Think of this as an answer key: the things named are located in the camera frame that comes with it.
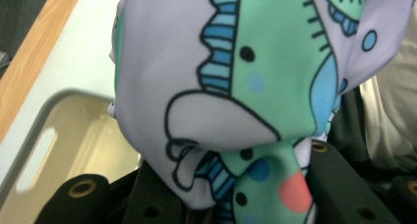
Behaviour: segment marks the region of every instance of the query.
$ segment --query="gray carpet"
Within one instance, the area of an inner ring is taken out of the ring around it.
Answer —
[[[0,51],[13,58],[46,0],[0,0]]]

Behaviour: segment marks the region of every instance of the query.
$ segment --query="blue spot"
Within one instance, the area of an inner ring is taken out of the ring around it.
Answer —
[[[245,216],[245,218],[243,219],[243,223],[244,224],[259,224],[261,223],[257,217],[252,216],[252,215],[247,215]]]
[[[259,159],[248,168],[249,177],[255,182],[263,182],[269,176],[269,164],[264,159]]]
[[[348,85],[347,79],[343,79],[343,81],[341,82],[339,93],[342,93],[344,90],[346,90],[347,85]]]
[[[337,67],[334,56],[329,55],[314,79],[311,91],[313,114],[316,118],[316,133],[319,136],[326,128],[328,116],[334,105],[337,91]]]
[[[249,76],[249,89],[253,93],[262,93],[265,91],[266,87],[267,87],[267,83],[262,74],[252,73]]]
[[[364,38],[364,41],[362,42],[362,49],[365,52],[368,52],[374,48],[374,46],[377,44],[377,32],[374,30],[370,30]]]

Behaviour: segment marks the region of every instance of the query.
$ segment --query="printed fabric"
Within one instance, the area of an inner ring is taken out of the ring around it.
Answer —
[[[372,164],[413,174],[417,174],[416,9],[398,53],[383,71],[360,85]]]
[[[122,0],[109,113],[214,223],[312,223],[312,137],[394,56],[413,2]]]

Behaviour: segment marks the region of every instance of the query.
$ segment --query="cartoon dinosaur print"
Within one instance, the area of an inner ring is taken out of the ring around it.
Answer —
[[[177,163],[172,178],[183,191],[207,181],[217,223],[308,222],[309,160],[294,149],[326,129],[347,84],[338,86],[321,14],[313,0],[209,1],[215,14],[200,36],[210,50],[197,68],[202,90],[178,93],[165,113],[166,152]],[[343,32],[354,34],[364,0],[328,1]],[[207,152],[186,181],[182,163],[197,148]],[[276,212],[266,215],[257,200]]]
[[[333,20],[340,24],[343,33],[351,36],[359,27],[365,0],[328,0],[328,11]]]

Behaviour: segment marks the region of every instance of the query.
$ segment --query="pale blue dot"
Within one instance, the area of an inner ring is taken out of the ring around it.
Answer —
[[[257,217],[252,216],[252,215],[247,215],[243,219],[243,223],[244,224],[260,224],[261,222],[258,220]]]
[[[264,159],[259,159],[248,168],[248,175],[255,182],[263,182],[268,178],[269,171],[269,164]]]
[[[249,76],[249,89],[253,93],[262,93],[265,91],[267,86],[267,83],[265,81],[265,78],[260,73],[252,73]]]
[[[370,30],[364,38],[364,41],[362,43],[362,48],[364,51],[370,51],[374,46],[377,44],[377,32],[374,30]]]
[[[348,85],[347,79],[343,79],[343,81],[341,82],[339,93],[342,93],[344,90],[346,90],[347,85]]]

